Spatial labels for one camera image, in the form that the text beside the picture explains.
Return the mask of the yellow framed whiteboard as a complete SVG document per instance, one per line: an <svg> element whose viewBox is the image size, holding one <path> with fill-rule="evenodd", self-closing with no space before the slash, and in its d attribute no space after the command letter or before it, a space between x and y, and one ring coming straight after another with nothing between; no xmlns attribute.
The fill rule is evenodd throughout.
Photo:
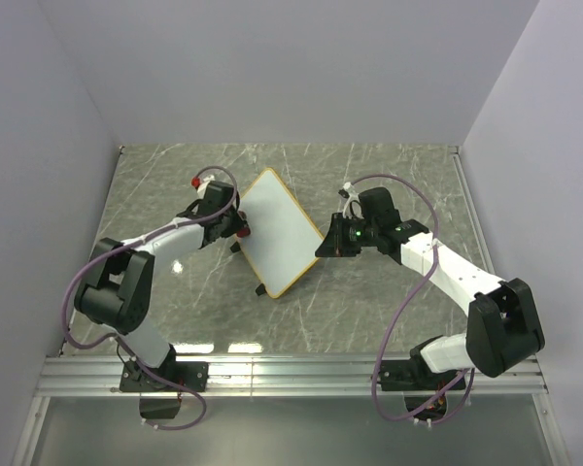
<svg viewBox="0 0 583 466"><path fill-rule="evenodd" d="M265 294L277 299L317 263L324 235L272 168L241 195L240 210L251 234L237 242Z"/></svg>

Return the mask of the red heart-shaped eraser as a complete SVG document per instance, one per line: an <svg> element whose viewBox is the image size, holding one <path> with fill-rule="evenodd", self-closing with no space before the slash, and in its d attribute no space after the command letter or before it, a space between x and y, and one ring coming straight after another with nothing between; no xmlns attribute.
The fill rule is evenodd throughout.
<svg viewBox="0 0 583 466"><path fill-rule="evenodd" d="M236 232L236 236L238 238L248 237L251 234L251 228L250 228L248 220L247 220L247 215L242 211L239 211L237 213L237 215L238 215L239 219L241 220L241 226L238 229L238 231Z"/></svg>

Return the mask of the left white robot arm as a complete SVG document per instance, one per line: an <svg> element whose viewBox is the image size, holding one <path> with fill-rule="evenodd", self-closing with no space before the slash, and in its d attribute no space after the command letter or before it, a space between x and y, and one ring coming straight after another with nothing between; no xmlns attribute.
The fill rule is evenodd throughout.
<svg viewBox="0 0 583 466"><path fill-rule="evenodd" d="M173 346L148 318L155 274L183 255L250 230L236 185L213 178L194 185L197 198L165 225L129 240L100 240L91 266L76 278L75 310L110 329L145 365L142 377L155 390L171 387L178 370Z"/></svg>

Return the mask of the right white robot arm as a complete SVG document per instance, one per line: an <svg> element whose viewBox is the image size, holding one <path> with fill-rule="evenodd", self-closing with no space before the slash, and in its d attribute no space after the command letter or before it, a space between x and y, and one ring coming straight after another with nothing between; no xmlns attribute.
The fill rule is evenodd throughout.
<svg viewBox="0 0 583 466"><path fill-rule="evenodd" d="M412 349L409 375L415 385L432 387L444 373L462 369L495 378L544 349L532 290L523 280L506 281L485 272L435 239L419 221L401 219L384 187L356 193L346 183L339 193L346 204L332 215L316 256L355 257L375 248L437 286L467 318L465 332Z"/></svg>

